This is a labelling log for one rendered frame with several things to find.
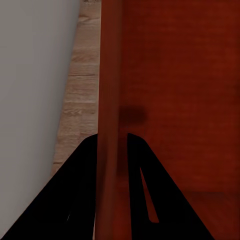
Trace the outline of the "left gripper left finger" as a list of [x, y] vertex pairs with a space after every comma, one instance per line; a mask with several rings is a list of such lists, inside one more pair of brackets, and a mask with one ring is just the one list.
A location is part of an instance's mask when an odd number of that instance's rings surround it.
[[97, 148], [84, 139], [1, 240], [93, 240]]

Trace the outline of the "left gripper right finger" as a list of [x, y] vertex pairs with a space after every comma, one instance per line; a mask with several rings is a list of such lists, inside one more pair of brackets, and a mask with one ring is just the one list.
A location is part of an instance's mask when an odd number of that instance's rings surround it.
[[[148, 143], [127, 134], [132, 240], [215, 240]], [[149, 219], [142, 170], [159, 223]]]

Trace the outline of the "storage box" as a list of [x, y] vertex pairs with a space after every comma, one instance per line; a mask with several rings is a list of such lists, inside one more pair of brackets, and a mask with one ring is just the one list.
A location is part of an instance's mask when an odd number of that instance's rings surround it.
[[94, 240], [132, 240], [128, 133], [214, 240], [240, 240], [240, 0], [101, 0]]

